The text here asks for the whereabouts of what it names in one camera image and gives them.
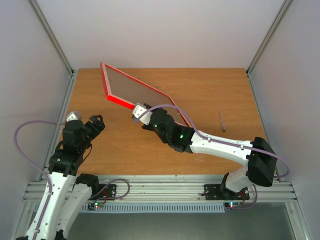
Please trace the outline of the red picture frame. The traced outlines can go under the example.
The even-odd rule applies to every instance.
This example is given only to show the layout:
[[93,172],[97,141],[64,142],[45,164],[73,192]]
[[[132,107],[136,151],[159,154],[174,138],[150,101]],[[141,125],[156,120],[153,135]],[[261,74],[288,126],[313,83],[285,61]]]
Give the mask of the red picture frame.
[[105,98],[117,105],[133,110],[136,104],[175,105],[173,98],[163,91],[104,62],[100,70]]

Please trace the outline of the small clear-handled screwdriver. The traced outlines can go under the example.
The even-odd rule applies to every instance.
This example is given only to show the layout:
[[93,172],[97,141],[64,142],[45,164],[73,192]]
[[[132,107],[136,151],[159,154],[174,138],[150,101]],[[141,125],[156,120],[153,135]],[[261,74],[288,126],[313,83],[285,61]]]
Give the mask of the small clear-handled screwdriver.
[[222,113],[220,111],[218,113],[219,113],[219,119],[220,119],[220,123],[221,123],[221,129],[223,132],[226,132],[226,125],[225,125]]

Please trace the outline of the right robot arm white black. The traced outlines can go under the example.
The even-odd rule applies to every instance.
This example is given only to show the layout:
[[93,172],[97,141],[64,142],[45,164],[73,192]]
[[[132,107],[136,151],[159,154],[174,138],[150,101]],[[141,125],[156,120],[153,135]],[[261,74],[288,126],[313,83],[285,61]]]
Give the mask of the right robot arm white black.
[[263,138],[237,141],[205,134],[176,123],[162,108],[139,110],[135,116],[143,123],[143,129],[155,132],[164,144],[177,152],[207,154],[240,164],[240,169],[223,176],[220,192],[225,198],[230,199],[251,185],[273,185],[277,158]]

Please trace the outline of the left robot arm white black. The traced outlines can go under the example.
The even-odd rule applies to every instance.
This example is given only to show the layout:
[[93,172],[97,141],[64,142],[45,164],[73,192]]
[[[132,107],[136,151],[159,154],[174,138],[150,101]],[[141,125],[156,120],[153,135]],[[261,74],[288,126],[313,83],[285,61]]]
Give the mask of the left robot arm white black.
[[49,159],[47,184],[37,213],[23,240],[65,240],[83,204],[101,193],[99,178],[82,173],[77,176],[86,159],[84,153],[92,141],[105,129],[103,117],[93,115],[83,123],[72,111],[63,123],[62,139]]

